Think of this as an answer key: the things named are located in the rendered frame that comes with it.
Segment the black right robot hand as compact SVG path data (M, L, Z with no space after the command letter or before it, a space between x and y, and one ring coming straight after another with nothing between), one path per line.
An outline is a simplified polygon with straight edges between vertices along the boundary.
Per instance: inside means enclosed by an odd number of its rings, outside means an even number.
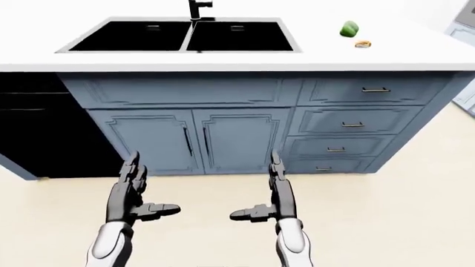
M266 222L270 218L279 220L296 219L297 208L290 181L286 178L285 167L277 151L270 154L269 188L271 190L271 205L256 205L253 208L245 208L234 211L229 219L234 221L250 221L252 223Z

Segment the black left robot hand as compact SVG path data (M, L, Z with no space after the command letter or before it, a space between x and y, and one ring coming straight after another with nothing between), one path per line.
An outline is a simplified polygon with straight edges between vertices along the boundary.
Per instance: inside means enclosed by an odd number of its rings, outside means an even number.
M132 226L137 220L143 222L181 212L176 204L154 204L143 201L147 187L148 169L140 164L140 153L135 151L124 161L118 182L111 189L106 222L124 222Z

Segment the black double basin sink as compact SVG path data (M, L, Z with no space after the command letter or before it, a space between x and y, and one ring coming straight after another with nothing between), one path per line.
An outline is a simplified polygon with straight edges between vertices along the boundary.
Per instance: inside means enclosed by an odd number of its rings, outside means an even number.
M300 53L275 17L108 17L58 53Z

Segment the black sink faucet spout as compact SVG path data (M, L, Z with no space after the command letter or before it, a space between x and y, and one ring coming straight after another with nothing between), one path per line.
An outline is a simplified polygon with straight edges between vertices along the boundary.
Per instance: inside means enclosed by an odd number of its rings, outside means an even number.
M188 0L190 18L192 21L198 21L201 19L200 8L202 7L213 7L212 0Z

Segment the blue cabinet door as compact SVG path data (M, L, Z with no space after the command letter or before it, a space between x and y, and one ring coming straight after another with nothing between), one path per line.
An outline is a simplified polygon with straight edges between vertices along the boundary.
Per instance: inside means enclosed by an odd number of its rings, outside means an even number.
M289 108L194 110L207 174L266 173L284 138Z
M138 151L149 175L204 174L190 110L119 109L88 114L123 159Z

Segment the black dishwasher front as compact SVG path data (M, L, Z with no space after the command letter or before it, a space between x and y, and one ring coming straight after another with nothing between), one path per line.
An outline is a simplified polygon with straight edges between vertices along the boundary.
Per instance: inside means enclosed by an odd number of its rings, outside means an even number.
M0 73L0 154L36 177L117 177L122 166L55 73Z

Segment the blue false drawer panel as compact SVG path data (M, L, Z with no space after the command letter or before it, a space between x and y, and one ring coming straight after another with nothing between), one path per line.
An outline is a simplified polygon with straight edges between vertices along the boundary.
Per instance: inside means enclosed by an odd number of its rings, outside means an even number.
M300 79L63 79L84 108L293 106Z

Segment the green bell pepper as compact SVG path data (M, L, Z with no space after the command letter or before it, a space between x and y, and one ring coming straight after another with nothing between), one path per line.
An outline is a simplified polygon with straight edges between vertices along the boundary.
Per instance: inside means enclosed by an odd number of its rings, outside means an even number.
M340 35L343 37L355 37L359 32L359 26L353 21L347 21L340 29Z

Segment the grey background appliance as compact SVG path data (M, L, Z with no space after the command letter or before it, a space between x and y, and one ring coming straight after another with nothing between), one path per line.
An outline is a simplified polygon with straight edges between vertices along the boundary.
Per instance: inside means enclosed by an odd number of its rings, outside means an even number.
M454 21L475 28L475 0L468 0Z

